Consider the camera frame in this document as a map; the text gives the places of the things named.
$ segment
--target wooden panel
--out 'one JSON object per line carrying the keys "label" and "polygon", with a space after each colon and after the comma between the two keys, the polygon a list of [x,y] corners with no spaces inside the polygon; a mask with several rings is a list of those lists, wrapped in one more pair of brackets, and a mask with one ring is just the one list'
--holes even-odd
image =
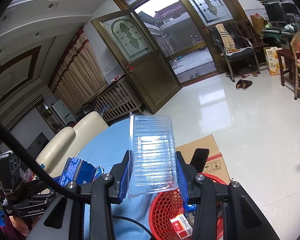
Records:
{"label": "wooden panel", "polygon": [[144,57],[142,61],[136,62],[138,66],[130,74],[131,79],[138,80],[152,103],[161,107],[166,103],[165,98],[170,92],[178,88],[178,84],[175,82],[169,66],[158,52]]}

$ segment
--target blue tablecloth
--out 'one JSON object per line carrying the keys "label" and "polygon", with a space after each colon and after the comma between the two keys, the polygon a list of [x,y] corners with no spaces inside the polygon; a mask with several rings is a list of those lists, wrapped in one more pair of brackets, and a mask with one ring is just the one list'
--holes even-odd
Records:
{"label": "blue tablecloth", "polygon": [[[94,166],[101,165],[105,173],[120,163],[129,150],[129,119],[122,120],[93,138],[79,153],[78,157]],[[120,205],[112,204],[112,214],[132,218],[149,228],[149,209],[153,194],[140,195]],[[148,240],[149,235],[132,222],[114,219],[114,231],[117,240]],[[90,206],[86,205],[84,215],[84,239],[90,239]]]}

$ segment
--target curtain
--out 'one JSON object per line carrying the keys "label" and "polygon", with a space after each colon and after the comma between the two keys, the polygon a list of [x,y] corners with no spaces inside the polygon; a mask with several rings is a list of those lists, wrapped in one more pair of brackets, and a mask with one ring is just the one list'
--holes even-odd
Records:
{"label": "curtain", "polygon": [[88,98],[106,85],[93,49],[81,27],[59,60],[49,87],[75,114]]}

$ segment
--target clear plastic container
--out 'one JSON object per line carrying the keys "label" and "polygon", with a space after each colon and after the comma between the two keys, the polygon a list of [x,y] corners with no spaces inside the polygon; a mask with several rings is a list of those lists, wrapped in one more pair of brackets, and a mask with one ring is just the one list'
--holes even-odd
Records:
{"label": "clear plastic container", "polygon": [[128,197],[178,187],[171,118],[130,115]]}

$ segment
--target slipper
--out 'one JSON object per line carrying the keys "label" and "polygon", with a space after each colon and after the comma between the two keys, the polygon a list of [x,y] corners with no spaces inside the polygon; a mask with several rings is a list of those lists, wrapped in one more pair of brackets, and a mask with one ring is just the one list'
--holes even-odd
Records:
{"label": "slipper", "polygon": [[242,84],[243,84],[243,80],[239,80],[239,81],[237,82],[237,84],[235,85],[235,88],[236,88],[237,90],[240,90],[240,89],[242,88]]}
{"label": "slipper", "polygon": [[250,76],[250,74],[241,74],[241,75],[239,76],[239,79],[245,79],[245,78],[247,78],[248,76]]}
{"label": "slipper", "polygon": [[252,86],[253,82],[251,80],[242,80],[242,90],[247,90]]}
{"label": "slipper", "polygon": [[257,76],[258,76],[258,73],[255,72],[255,71],[252,71],[252,72],[251,72],[251,75],[254,76],[254,77],[257,77]]}

